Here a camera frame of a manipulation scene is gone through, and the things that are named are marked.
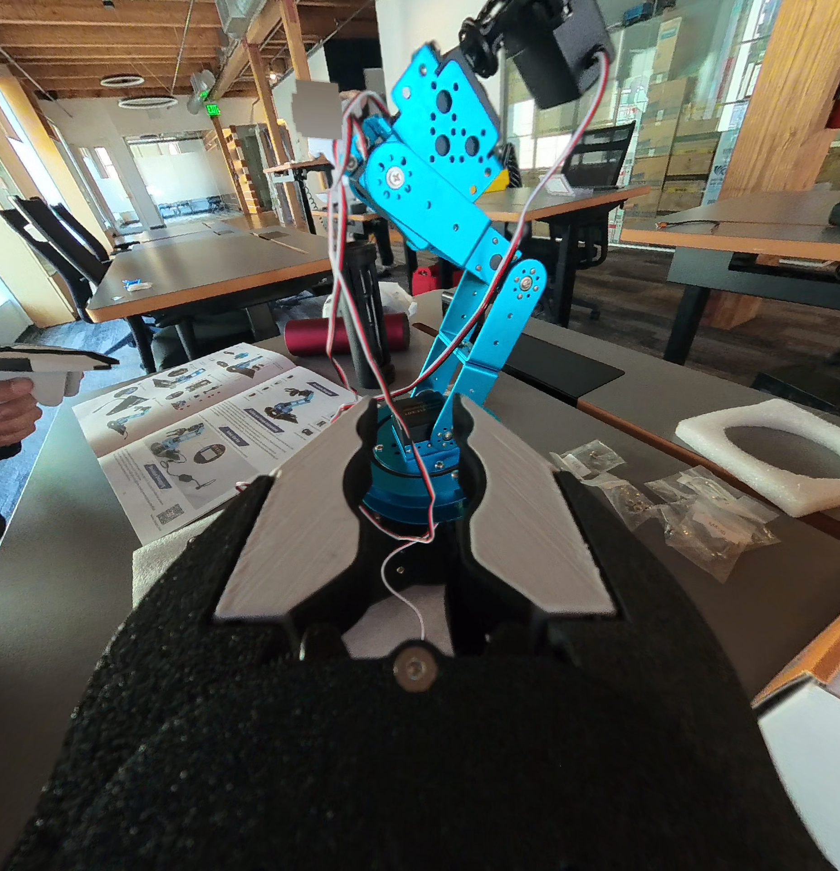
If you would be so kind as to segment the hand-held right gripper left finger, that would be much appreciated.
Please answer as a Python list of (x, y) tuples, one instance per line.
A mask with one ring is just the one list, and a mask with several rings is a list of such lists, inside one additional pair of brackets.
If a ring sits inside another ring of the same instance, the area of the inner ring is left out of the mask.
[(393, 539), (360, 511), (371, 486), (376, 403), (364, 398), (291, 456), (273, 476), (220, 600), (219, 624), (274, 624), (302, 637), (316, 624), (362, 637)]

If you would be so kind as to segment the person's left hand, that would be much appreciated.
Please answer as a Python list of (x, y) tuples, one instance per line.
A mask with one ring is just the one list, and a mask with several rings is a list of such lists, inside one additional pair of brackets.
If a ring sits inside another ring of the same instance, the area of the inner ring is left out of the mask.
[(0, 448), (23, 441), (42, 417), (28, 378), (0, 381)]

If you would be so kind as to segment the small clear parts bag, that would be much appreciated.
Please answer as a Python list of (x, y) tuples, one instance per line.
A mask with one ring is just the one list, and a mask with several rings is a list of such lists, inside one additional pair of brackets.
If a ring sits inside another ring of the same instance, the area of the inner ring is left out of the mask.
[(549, 457), (559, 470), (567, 471), (583, 482), (610, 473), (625, 464), (623, 457), (599, 440), (589, 441), (564, 453), (550, 452)]
[(601, 489), (610, 506), (629, 531), (634, 532), (644, 523), (660, 519), (659, 507), (626, 480), (600, 475), (591, 484)]

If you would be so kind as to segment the white plastic bag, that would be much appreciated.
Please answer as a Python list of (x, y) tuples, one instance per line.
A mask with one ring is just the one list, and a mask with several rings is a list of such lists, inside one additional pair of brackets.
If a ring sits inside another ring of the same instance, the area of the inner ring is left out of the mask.
[(386, 314), (404, 314), (409, 322), (413, 322), (418, 310), (418, 298), (408, 294), (394, 281), (379, 281), (379, 294), (382, 310)]

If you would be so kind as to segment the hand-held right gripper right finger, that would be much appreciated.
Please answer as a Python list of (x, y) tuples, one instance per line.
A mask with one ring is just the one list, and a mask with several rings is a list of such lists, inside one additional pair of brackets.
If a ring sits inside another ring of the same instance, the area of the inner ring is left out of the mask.
[(551, 463), (468, 396), (454, 399), (454, 436), (469, 564), (532, 612), (613, 616)]

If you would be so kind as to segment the black tube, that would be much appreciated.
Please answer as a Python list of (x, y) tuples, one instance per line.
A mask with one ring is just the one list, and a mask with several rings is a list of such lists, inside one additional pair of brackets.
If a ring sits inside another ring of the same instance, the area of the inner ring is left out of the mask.
[(395, 378), (391, 349), (384, 320), (380, 287), (376, 271), (376, 247), (368, 241), (349, 242), (345, 246), (339, 314), (348, 335), (355, 381), (361, 389), (378, 390), (380, 385), (363, 350), (364, 336), (375, 364), (389, 385)]

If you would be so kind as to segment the white foam frame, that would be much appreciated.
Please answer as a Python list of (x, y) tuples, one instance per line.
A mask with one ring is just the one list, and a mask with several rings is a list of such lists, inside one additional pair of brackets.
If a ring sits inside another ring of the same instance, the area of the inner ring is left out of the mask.
[(765, 463), (729, 439), (727, 431), (738, 427), (759, 427), (801, 436), (840, 458), (840, 427), (781, 398), (682, 420), (675, 434), (790, 517), (840, 507), (840, 478), (799, 475)]

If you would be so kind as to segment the blue toy robot arm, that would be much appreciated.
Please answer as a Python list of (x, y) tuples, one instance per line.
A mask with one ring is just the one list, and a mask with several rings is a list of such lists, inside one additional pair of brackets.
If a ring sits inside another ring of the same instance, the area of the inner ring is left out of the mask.
[(463, 271), (421, 374), (394, 402), (399, 418), (378, 412), (365, 504), (404, 524), (426, 524), (430, 510), (438, 523), (454, 523), (462, 565), (450, 614), (461, 609), (482, 635), (504, 620), (554, 618), (469, 564), (454, 436), (455, 397), (483, 407), (547, 279), (540, 262), (517, 251), (524, 213), (508, 240), (477, 204), (503, 168), (498, 117), (479, 81), (494, 73), (501, 46), (537, 105), (576, 101), (594, 84), (600, 102), (613, 50), (596, 2), (491, 2), (464, 22), (458, 48), (443, 56), (426, 44), (414, 54), (393, 89), (396, 115), (362, 122), (349, 173), (357, 197), (410, 245)]

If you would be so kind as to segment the orange white cardboard box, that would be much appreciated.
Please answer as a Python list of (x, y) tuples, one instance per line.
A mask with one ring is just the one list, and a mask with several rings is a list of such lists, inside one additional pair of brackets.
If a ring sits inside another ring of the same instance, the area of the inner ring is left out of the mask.
[(790, 799), (840, 869), (840, 615), (752, 707)]

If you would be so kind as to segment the crumpled clear plastic bag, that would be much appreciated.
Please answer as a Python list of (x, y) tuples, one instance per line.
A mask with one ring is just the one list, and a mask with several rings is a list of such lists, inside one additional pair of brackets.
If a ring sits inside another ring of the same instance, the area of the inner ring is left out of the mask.
[(775, 510), (702, 466), (646, 487), (662, 500), (665, 542), (718, 582), (728, 580), (744, 553), (780, 542), (770, 528)]

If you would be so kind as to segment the wooden pillar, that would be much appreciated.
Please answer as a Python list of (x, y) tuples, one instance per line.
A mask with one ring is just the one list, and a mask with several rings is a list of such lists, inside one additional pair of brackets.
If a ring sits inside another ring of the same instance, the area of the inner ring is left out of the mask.
[(839, 82), (840, 1), (782, 1), (719, 199), (812, 189)]

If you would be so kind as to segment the stack of cardboard boxes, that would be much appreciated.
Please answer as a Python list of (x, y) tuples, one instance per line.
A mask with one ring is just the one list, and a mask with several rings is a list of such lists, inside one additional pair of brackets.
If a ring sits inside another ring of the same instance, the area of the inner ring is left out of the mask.
[(642, 2), (622, 16), (619, 121), (635, 133), (621, 176), (636, 227), (719, 199), (767, 49), (762, 2)]

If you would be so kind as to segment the adjoining grey desk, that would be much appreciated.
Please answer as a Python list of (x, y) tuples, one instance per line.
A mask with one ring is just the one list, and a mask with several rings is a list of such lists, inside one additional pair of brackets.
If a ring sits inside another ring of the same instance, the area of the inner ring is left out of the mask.
[[(531, 319), (524, 332), (623, 370), (619, 379), (580, 398), (575, 408), (690, 465), (702, 462), (704, 456), (676, 438), (681, 420), (771, 399), (751, 388), (545, 321)], [(799, 435), (738, 427), (731, 429), (730, 436), (739, 448), (782, 469), (840, 477), (840, 461), (834, 453)]]

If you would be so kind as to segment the red metal tube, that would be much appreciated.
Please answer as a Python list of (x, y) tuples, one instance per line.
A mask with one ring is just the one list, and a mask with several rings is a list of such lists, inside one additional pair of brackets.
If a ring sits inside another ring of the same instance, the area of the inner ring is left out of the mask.
[[(328, 318), (296, 319), (288, 321), (283, 338), (288, 352), (296, 356), (326, 354)], [(402, 351), (410, 345), (410, 322), (404, 313), (384, 314), (384, 327), (389, 350)], [(336, 318), (334, 354), (349, 354), (349, 336), (344, 320)]]

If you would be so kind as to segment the open instruction booklet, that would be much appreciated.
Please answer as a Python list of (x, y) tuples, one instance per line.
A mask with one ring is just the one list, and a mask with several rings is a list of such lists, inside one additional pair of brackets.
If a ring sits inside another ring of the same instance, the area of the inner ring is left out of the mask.
[(248, 343), (74, 407), (140, 543), (205, 516), (317, 437), (352, 392)]

